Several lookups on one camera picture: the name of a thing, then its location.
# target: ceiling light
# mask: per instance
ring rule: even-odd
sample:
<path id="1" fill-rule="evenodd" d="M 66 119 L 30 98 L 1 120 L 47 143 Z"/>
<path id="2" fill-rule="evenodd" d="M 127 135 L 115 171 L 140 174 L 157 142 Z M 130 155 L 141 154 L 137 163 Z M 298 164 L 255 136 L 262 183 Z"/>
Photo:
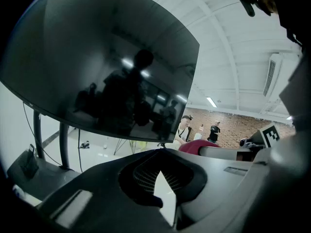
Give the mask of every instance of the ceiling light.
<path id="1" fill-rule="evenodd" d="M 187 100 L 181 95 L 176 95 L 176 97 L 178 97 L 180 100 L 182 100 L 185 103 L 187 102 Z"/>
<path id="2" fill-rule="evenodd" d="M 128 67 L 128 68 L 133 68 L 134 64 L 132 61 L 130 61 L 129 59 L 122 59 L 122 64 L 125 66 L 125 67 Z"/>
<path id="3" fill-rule="evenodd" d="M 164 98 L 164 97 L 162 97 L 162 96 L 160 96 L 160 95 L 158 95 L 157 97 L 158 97 L 159 99 L 165 101 L 165 98 Z"/>
<path id="4" fill-rule="evenodd" d="M 142 71 L 141 72 L 142 76 L 144 76 L 145 78 L 148 78 L 150 76 L 149 72 L 147 71 Z"/>
<path id="5" fill-rule="evenodd" d="M 207 100 L 213 105 L 213 107 L 217 107 L 211 98 L 207 98 Z"/>

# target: vent grille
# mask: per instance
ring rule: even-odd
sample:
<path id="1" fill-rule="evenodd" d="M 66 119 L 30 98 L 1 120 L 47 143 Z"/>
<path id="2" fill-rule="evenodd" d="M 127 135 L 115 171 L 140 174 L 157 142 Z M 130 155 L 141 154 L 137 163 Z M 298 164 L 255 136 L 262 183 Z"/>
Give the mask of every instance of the vent grille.
<path id="1" fill-rule="evenodd" d="M 190 168 L 159 153 L 136 167 L 133 177 L 139 186 L 153 195 L 160 171 L 174 192 L 186 186 L 193 178 Z"/>
<path id="2" fill-rule="evenodd" d="M 263 95 L 264 96 L 267 96 L 268 90 L 269 90 L 270 85 L 271 85 L 271 81 L 272 81 L 272 77 L 273 77 L 273 74 L 274 74 L 275 67 L 276 67 L 276 63 L 273 60 L 270 61 L 268 79 L 267 79 L 266 86 L 265 86 L 264 91 L 263 91 Z"/>

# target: black monitor screen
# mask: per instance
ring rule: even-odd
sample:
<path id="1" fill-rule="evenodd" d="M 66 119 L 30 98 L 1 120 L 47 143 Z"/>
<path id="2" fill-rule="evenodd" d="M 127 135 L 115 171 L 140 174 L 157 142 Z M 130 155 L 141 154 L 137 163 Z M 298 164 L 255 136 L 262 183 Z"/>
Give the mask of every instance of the black monitor screen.
<path id="1" fill-rule="evenodd" d="M 0 78 L 44 115 L 113 137 L 172 142 L 199 43 L 152 0 L 36 0 Z"/>

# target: brick wall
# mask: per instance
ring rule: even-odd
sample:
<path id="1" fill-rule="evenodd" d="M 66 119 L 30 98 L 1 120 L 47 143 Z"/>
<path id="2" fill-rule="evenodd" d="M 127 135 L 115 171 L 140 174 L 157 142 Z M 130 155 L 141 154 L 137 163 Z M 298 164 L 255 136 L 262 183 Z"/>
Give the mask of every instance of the brick wall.
<path id="1" fill-rule="evenodd" d="M 184 115 L 189 114 L 194 117 L 190 123 L 192 131 L 190 133 L 189 140 L 193 140 L 195 133 L 198 132 L 199 127 L 202 124 L 204 126 L 202 139 L 207 139 L 210 134 L 211 125 L 213 125 L 215 120 L 218 119 L 221 122 L 219 125 L 221 133 L 218 135 L 217 144 L 223 148 L 238 148 L 241 139 L 250 137 L 258 129 L 271 123 L 271 121 L 256 119 L 249 116 L 186 108 Z M 295 134 L 293 126 L 278 122 L 275 122 L 275 124 L 281 138 Z"/>

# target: white floor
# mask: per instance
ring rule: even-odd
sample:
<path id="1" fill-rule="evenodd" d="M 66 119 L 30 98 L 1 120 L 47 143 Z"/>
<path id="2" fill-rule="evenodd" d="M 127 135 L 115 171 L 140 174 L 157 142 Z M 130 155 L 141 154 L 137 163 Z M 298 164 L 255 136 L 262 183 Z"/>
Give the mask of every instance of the white floor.
<path id="1" fill-rule="evenodd" d="M 89 149 L 80 149 L 81 154 L 81 164 L 82 171 L 89 169 L 92 166 L 95 166 L 100 163 L 116 160 L 125 156 L 132 154 L 130 147 L 130 141 L 125 142 L 124 139 L 121 140 L 122 147 L 114 155 L 116 149 L 118 138 L 107 137 L 100 134 L 94 134 L 90 132 L 81 131 L 80 135 L 80 145 L 86 141 L 89 141 Z M 158 149 L 157 143 L 148 142 L 147 145 L 145 142 L 136 142 L 135 153 Z M 55 161 L 61 164 L 60 150 L 59 150 L 59 137 L 53 140 L 49 145 L 45 147 L 45 152 L 48 153 Z M 68 156 L 69 156 L 69 166 L 71 169 L 77 172 L 81 172 L 79 164 L 79 154 L 78 154 L 78 130 L 73 130 L 68 134 Z M 52 164 L 55 164 L 46 155 L 46 160 Z"/>

